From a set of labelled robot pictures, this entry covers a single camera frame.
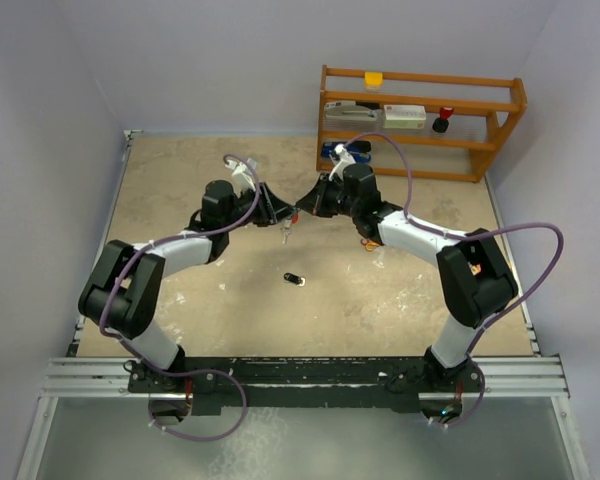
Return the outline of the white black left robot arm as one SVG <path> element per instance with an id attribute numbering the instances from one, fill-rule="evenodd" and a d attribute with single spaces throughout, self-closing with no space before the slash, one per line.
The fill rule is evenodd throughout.
<path id="1" fill-rule="evenodd" d="M 264 182 L 237 193 L 225 180 L 212 181 L 182 232 L 144 244 L 108 242 L 79 297 L 78 310 L 101 334 L 119 340 L 151 367 L 151 381 L 162 391 L 174 392 L 185 382 L 185 353 L 154 319 L 162 281 L 215 262 L 228 247 L 231 231 L 248 224 L 289 226 L 296 214 L 297 208 Z"/>

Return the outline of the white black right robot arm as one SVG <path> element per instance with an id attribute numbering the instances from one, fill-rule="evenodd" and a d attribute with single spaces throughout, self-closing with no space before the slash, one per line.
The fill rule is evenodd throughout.
<path id="1" fill-rule="evenodd" d="M 447 391 L 459 381 L 480 328 L 518 295 L 513 273 L 487 230 L 444 231 L 408 216 L 382 199 L 367 165 L 350 165 L 341 177 L 320 175 L 296 207 L 320 218 L 348 216 L 364 239 L 403 250 L 437 268 L 449 316 L 424 354 L 425 380 L 436 391 Z"/>

